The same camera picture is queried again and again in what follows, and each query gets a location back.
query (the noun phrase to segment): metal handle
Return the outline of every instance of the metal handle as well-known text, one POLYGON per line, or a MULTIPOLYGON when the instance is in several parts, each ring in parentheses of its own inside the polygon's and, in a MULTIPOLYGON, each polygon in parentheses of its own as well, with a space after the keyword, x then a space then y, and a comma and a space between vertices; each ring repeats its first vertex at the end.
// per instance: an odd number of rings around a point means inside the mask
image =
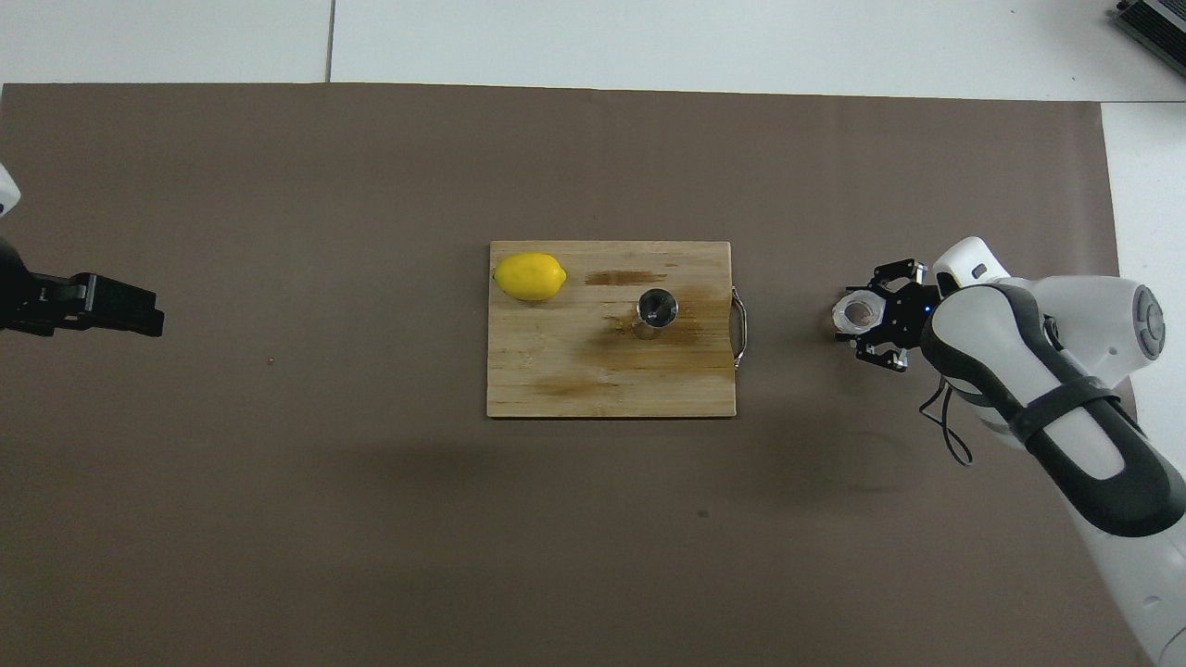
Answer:
POLYGON ((738 286, 733 286, 733 301, 729 304, 731 310, 737 309, 738 315, 741 316, 740 326, 738 326, 738 332, 741 335, 741 347, 738 351, 733 352, 733 370, 741 368, 741 357, 745 356, 745 347, 750 343, 748 332, 748 316, 745 312, 745 303, 741 297, 738 296, 738 286))

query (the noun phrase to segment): cutting board handle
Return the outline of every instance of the cutting board handle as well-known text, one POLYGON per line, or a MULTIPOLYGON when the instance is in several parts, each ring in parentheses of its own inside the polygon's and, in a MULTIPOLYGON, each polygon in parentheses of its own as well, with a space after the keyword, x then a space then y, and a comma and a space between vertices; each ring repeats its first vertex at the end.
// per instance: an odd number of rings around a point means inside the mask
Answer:
POLYGON ((745 356, 745 348, 750 343, 748 316, 745 312, 745 301, 738 294, 738 286, 733 286, 733 301, 731 309, 738 313, 738 337, 741 338, 740 347, 733 351, 733 370, 741 368, 741 357, 745 356))

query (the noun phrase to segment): brown table surface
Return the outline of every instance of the brown table surface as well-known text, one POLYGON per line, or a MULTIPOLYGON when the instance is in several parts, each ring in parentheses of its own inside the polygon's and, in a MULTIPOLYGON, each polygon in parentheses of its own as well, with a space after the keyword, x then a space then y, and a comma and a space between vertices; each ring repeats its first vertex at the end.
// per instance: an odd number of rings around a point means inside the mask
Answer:
POLYGON ((0 335, 5 665, 1140 665, 1057 490, 822 323, 978 234, 1116 272, 1093 103, 6 85, 32 271, 165 336, 0 335), (727 240, 739 415, 484 417, 489 242, 727 240))

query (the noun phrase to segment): black vent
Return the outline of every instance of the black vent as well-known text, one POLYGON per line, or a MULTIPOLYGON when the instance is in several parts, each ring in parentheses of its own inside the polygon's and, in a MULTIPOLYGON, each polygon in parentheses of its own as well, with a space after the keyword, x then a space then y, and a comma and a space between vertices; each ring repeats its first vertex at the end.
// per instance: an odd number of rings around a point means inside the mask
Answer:
MULTIPOLYGON (((1172 0, 1186 9, 1186 1, 1172 0)), ((1133 2, 1116 17, 1117 25, 1180 74, 1186 75, 1186 33, 1144 2, 1133 2)))
POLYGON ((1158 0, 1161 6, 1178 14, 1178 18, 1186 21, 1186 0, 1158 0))

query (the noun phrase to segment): black cable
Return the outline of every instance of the black cable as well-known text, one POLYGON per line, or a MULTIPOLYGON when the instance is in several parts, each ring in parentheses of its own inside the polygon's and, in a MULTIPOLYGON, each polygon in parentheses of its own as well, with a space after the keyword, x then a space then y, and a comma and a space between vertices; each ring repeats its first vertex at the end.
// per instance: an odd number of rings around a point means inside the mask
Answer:
POLYGON ((951 393, 954 390, 955 388, 951 387, 950 383, 948 383, 948 379, 940 375, 938 388, 935 389, 935 393, 931 394, 931 398, 926 399, 925 401, 923 401, 923 405, 918 406, 918 414, 922 414, 923 417, 939 425, 939 428, 943 430, 943 443, 948 446, 948 452, 951 453, 951 458, 956 459, 956 463, 958 463, 959 465, 967 468, 974 463, 971 450, 968 449, 968 445, 963 442, 963 438, 961 438, 958 433, 948 427, 948 405, 951 402, 951 393), (943 396, 943 407, 939 411, 939 418, 936 419, 935 415, 926 412, 926 408, 931 407, 931 404, 938 400, 939 394, 943 393, 944 387, 946 388, 948 393, 946 395, 943 396), (955 442, 959 444, 959 449, 963 450, 964 452, 963 457, 956 453, 956 447, 955 445, 951 444, 952 439, 955 439, 955 442))

